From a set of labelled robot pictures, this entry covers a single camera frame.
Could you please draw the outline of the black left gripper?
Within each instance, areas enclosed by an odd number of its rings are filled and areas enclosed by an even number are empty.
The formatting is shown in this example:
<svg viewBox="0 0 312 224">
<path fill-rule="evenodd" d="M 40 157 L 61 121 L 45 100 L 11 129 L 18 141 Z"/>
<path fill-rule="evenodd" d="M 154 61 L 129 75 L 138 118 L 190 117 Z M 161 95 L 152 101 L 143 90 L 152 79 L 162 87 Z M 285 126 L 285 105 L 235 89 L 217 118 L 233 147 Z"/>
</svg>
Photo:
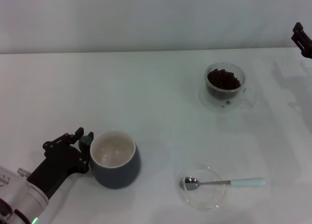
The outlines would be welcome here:
<svg viewBox="0 0 312 224">
<path fill-rule="evenodd" d="M 80 127 L 74 134 L 65 133 L 43 144 L 45 160 L 31 173 L 27 181 L 51 198 L 63 182 L 74 173 L 89 171 L 90 147 L 94 133 L 84 134 Z"/>
</svg>

